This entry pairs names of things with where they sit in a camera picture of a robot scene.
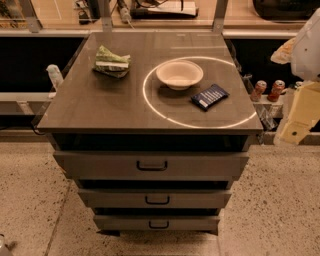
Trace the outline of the orange-red soda can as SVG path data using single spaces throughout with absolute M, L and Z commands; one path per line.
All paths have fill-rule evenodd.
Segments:
M 277 102 L 284 89 L 285 82 L 283 80 L 276 80 L 272 85 L 271 91 L 268 94 L 267 99 L 271 102 Z

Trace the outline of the grey drawer cabinet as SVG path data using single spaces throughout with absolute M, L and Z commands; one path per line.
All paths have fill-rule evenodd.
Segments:
M 93 70 L 103 45 L 130 55 L 122 78 Z M 156 76 L 164 62 L 188 60 L 201 81 L 173 90 Z M 217 84 L 229 97 L 203 111 L 191 97 Z M 39 128 L 56 151 L 246 152 L 262 130 L 224 39 L 204 32 L 112 32 L 89 36 Z M 89 190 L 226 190 L 234 178 L 207 181 L 74 180 Z M 217 216 L 222 208 L 90 208 L 95 215 Z

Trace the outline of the white bottle on left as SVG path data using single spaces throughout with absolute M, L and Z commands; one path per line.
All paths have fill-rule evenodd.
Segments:
M 49 78 L 55 90 L 63 83 L 64 79 L 62 73 L 57 65 L 50 64 L 47 66 L 46 71 L 48 72 Z

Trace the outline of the clear plastic holder right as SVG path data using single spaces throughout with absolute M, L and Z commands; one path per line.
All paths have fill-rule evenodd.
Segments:
M 251 82 L 252 75 L 251 74 L 246 74 L 242 77 L 242 81 L 244 82 L 245 88 L 249 94 L 249 97 L 255 87 L 255 84 L 252 84 Z M 267 110 L 267 108 L 260 103 L 260 100 L 258 102 L 253 102 L 255 110 L 257 112 L 257 115 L 261 121 L 261 123 L 264 126 L 264 129 L 266 131 L 271 131 L 273 128 L 277 127 L 277 123 L 275 120 L 271 117 L 271 114 Z

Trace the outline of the blue snack packet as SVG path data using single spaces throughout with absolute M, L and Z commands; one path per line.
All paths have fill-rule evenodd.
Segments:
M 197 93 L 191 97 L 191 102 L 203 111 L 208 111 L 213 105 L 228 98 L 229 93 L 217 84 Z

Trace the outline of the red soda can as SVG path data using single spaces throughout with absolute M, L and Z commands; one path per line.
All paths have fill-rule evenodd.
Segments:
M 259 80 L 256 82 L 255 87 L 250 95 L 250 99 L 253 102 L 258 102 L 261 99 L 262 94 L 267 88 L 267 83 L 263 80 Z

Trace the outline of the white flat device on shelf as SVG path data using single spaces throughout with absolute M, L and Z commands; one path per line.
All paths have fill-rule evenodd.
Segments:
M 199 8 L 195 0 L 132 0 L 134 19 L 195 18 Z

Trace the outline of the white power strip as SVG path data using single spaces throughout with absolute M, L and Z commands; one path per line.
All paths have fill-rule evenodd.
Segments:
M 131 22 L 131 15 L 125 0 L 117 0 L 120 17 L 123 23 Z

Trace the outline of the grey drawer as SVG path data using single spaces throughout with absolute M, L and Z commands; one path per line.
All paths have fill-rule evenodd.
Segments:
M 56 151 L 68 177 L 78 180 L 207 181 L 237 180 L 246 152 Z
M 217 216 L 125 216 L 95 215 L 94 222 L 101 230 L 195 230 L 217 231 Z
M 231 193 L 226 190 L 89 190 L 79 196 L 90 208 L 224 208 Z

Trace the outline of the white paper bowl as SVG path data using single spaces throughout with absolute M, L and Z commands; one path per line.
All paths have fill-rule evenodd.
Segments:
M 192 61 L 167 61 L 156 69 L 156 76 L 170 89 L 186 90 L 201 81 L 203 70 Z

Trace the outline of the black bag on shelf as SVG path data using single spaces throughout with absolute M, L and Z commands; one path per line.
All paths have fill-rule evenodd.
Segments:
M 266 20 L 306 20 L 320 7 L 320 0 L 252 0 Z

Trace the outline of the green chip bag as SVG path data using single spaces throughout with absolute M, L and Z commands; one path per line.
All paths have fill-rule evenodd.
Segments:
M 95 55 L 93 70 L 99 73 L 122 78 L 129 72 L 131 56 L 119 56 L 101 45 Z

